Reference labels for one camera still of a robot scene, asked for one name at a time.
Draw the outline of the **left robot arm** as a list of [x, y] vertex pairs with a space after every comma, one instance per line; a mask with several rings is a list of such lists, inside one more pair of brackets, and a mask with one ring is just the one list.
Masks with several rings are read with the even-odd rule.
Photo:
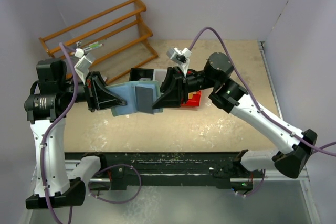
[[41, 60], [38, 80], [30, 89], [24, 108], [36, 151], [36, 186], [25, 201], [27, 209], [80, 206], [90, 178], [107, 167], [102, 153], [85, 154], [72, 172], [66, 172], [64, 131], [66, 114], [76, 102], [85, 102], [91, 112], [124, 106], [126, 100], [107, 89], [98, 72], [90, 72], [85, 83], [66, 79], [66, 63]]

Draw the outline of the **green card holder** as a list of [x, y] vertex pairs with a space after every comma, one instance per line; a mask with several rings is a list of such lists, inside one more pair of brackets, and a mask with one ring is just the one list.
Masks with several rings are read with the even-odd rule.
[[[119, 95], [127, 101], [126, 106], [118, 106], [111, 108], [114, 117], [138, 113], [137, 101], [135, 95], [135, 87], [149, 87], [153, 89], [153, 103], [161, 96], [160, 86], [157, 81], [129, 81], [121, 84], [107, 86], [107, 89]], [[154, 113], [162, 113], [163, 109], [155, 109]]]

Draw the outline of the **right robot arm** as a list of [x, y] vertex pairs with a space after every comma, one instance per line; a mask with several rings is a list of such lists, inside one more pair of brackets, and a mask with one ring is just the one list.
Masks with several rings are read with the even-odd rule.
[[267, 151], [243, 150], [235, 159], [237, 166], [249, 172], [276, 169], [289, 178], [299, 177], [312, 155], [316, 132], [294, 127], [253, 101], [250, 92], [230, 78], [234, 66], [224, 53], [211, 54], [201, 71], [188, 69], [191, 52], [187, 48], [172, 48], [167, 56], [177, 66], [168, 68], [153, 109], [179, 108], [187, 102], [189, 93], [211, 88], [209, 99], [217, 108], [247, 122], [276, 147]]

